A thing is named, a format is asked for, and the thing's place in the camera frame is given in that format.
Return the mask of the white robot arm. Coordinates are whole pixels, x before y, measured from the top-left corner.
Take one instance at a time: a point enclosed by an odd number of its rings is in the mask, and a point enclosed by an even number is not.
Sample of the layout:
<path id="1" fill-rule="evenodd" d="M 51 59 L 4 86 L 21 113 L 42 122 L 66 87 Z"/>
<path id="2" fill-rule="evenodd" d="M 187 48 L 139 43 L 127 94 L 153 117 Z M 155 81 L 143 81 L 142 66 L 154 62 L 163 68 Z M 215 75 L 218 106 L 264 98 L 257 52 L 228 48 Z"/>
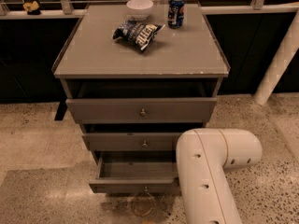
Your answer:
<path id="1" fill-rule="evenodd" d="M 262 153 L 259 139 L 245 130 L 183 133 L 176 158 L 187 224 L 242 224 L 225 172 L 258 163 Z"/>

